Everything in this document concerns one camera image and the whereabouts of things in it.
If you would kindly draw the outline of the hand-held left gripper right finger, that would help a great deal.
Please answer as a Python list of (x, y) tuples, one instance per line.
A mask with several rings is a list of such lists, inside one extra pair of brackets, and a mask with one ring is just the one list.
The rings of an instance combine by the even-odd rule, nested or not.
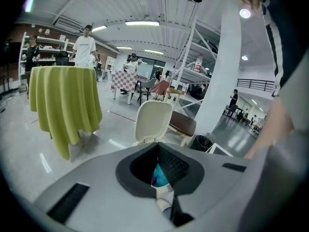
[(241, 190), (240, 179), (245, 174), (255, 179), (256, 164), (262, 158), (263, 152), (247, 160), (159, 143), (158, 164), (167, 184), (159, 187), (158, 197), (170, 205), (163, 213), (170, 226), (158, 232), (168, 232), (201, 217), (232, 189)]

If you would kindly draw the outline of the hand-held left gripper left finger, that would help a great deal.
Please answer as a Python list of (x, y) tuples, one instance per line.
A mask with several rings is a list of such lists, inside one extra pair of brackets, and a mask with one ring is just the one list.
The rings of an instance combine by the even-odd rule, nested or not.
[(126, 148), (89, 159), (50, 185), (34, 202), (47, 213), (76, 183), (89, 186), (65, 226), (79, 232), (167, 232), (174, 225), (163, 215), (155, 199), (127, 192), (116, 179), (116, 166), (143, 149)]

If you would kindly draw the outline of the cream lidded trash bin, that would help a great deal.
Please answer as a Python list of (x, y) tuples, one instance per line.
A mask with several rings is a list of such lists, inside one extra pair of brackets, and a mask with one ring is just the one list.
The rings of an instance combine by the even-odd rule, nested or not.
[(166, 134), (171, 118), (172, 108), (166, 102), (146, 101), (138, 111), (135, 136), (143, 146), (130, 164), (133, 195), (144, 198), (155, 198), (156, 189), (152, 187), (154, 170), (158, 164), (159, 143)]

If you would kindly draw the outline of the person's right forearm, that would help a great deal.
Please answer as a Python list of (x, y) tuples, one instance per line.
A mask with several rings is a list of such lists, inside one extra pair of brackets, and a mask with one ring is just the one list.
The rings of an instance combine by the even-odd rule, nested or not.
[(283, 139), (294, 130), (294, 125), (280, 97), (275, 97), (270, 104), (266, 120), (254, 145), (245, 155), (252, 159), (257, 150), (268, 148), (277, 140)]

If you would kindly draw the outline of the black bagged waste bin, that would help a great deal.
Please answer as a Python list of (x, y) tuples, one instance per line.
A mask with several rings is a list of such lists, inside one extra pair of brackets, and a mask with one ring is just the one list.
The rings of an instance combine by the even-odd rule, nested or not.
[(207, 152), (212, 145), (213, 141), (211, 139), (203, 135), (197, 135), (190, 148), (201, 152)]

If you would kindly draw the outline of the blue fluffy cloth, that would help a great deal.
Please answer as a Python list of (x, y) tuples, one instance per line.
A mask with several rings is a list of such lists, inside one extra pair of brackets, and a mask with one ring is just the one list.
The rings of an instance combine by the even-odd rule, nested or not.
[(152, 186), (154, 187), (163, 187), (169, 184), (167, 178), (165, 177), (159, 164), (156, 165), (152, 178)]

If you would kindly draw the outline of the brown seat wooden chair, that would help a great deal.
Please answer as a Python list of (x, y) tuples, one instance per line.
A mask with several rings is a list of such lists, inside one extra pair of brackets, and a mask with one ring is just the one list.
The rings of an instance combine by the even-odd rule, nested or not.
[(169, 103), (172, 107), (169, 129), (183, 138), (180, 146), (185, 146), (194, 136), (197, 123), (194, 119), (176, 111), (176, 106), (182, 97), (183, 94), (181, 91), (169, 87), (166, 90), (164, 102)]

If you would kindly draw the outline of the yellow-green cloth round table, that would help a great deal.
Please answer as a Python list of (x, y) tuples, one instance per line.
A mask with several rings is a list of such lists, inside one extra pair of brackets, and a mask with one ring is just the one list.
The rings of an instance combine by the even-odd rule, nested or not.
[(40, 129), (50, 134), (58, 154), (70, 159), (69, 145), (81, 141), (79, 131), (99, 130), (102, 111), (94, 69), (42, 66), (31, 70), (29, 105)]

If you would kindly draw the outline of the checkered cloth table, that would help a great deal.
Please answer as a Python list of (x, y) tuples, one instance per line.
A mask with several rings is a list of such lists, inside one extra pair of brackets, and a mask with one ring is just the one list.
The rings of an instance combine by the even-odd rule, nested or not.
[(135, 74), (117, 71), (112, 75), (111, 89), (113, 99), (116, 98), (117, 90), (125, 90), (128, 92), (127, 104), (131, 104), (132, 94), (135, 92), (137, 76)]

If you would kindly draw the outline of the grey chair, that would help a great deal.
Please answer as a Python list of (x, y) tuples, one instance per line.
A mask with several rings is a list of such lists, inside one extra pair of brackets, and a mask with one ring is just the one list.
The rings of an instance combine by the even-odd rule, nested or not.
[(150, 90), (155, 85), (156, 78), (152, 78), (152, 79), (148, 80), (148, 79), (140, 77), (140, 78), (137, 78), (136, 81), (137, 81), (136, 90), (139, 92), (138, 102), (139, 102), (139, 105), (141, 105), (143, 93), (146, 93), (146, 95), (147, 95), (146, 100), (148, 100), (149, 95), (150, 95)]

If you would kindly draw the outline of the pink cloth table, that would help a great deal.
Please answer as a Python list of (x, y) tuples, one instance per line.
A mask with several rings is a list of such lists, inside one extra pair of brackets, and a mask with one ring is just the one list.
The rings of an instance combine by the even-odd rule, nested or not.
[(169, 88), (169, 85), (168, 81), (162, 80), (151, 88), (150, 92), (155, 94), (155, 100), (157, 100), (159, 96), (165, 98), (166, 90)]

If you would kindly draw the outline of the black metal railing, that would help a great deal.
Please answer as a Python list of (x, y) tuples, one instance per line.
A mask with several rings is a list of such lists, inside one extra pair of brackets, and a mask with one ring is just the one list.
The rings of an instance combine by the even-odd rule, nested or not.
[(264, 92), (272, 92), (274, 89), (274, 81), (239, 78), (236, 86)]

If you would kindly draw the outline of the white metal rack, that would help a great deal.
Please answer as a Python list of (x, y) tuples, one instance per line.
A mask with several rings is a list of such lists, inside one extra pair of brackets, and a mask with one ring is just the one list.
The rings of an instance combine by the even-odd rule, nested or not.
[[(219, 42), (220, 30), (195, 18), (184, 49), (177, 57), (170, 86), (175, 89), (208, 86), (217, 60)], [(203, 61), (198, 73), (194, 71), (194, 66), (200, 54)]]

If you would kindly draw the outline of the white square pillar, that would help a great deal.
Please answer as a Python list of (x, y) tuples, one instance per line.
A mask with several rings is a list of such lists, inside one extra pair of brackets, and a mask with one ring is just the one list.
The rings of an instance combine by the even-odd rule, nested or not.
[(241, 54), (238, 0), (224, 0), (218, 55), (210, 84), (195, 116), (195, 135), (211, 133), (235, 88)]

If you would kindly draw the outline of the black office chair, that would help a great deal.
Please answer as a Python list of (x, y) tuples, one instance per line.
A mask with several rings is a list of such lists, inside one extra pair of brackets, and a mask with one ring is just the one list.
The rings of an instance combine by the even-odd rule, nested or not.
[(69, 66), (69, 56), (67, 51), (60, 51), (56, 56), (56, 65), (57, 66)]

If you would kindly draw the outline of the red label bottle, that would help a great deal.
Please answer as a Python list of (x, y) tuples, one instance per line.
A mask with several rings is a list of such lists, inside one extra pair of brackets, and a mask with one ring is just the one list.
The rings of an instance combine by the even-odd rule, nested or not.
[(202, 61), (203, 61), (203, 55), (200, 54), (197, 57), (197, 60), (196, 60), (195, 66), (194, 66), (194, 71), (195, 72), (200, 73), (200, 69), (201, 69), (201, 66), (202, 66)]

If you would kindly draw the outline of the ceiling air conditioner unit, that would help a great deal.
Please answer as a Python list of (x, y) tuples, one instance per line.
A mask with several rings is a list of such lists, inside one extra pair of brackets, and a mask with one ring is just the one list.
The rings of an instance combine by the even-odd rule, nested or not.
[(57, 29), (62, 29), (71, 33), (78, 33), (83, 30), (83, 26), (80, 23), (62, 16), (58, 17), (53, 25)]

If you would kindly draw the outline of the black white striped shirt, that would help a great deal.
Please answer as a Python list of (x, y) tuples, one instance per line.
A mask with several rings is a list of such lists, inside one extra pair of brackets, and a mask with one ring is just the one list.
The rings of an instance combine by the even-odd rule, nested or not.
[(261, 11), (273, 56), (273, 97), (279, 95), (280, 89), (291, 77), (309, 47), (309, 36), (302, 21), (305, 2), (306, 0), (262, 0)]

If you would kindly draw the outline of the white wall shelf unit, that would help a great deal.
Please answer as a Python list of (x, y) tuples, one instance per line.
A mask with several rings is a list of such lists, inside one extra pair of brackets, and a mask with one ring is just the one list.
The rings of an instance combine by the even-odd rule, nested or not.
[[(27, 53), (29, 47), (29, 38), (30, 36), (24, 32), (21, 47), (19, 51), (19, 61), (18, 61), (18, 80), (19, 84), (26, 84), (25, 75), (25, 64), (26, 58), (23, 57)], [(38, 66), (41, 66), (42, 63), (48, 63), (53, 65), (56, 62), (56, 56), (60, 54), (61, 51), (66, 51), (70, 57), (72, 54), (72, 47), (74, 43), (69, 42), (68, 39), (60, 40), (46, 37), (37, 37), (37, 45), (40, 49), (40, 58)]]

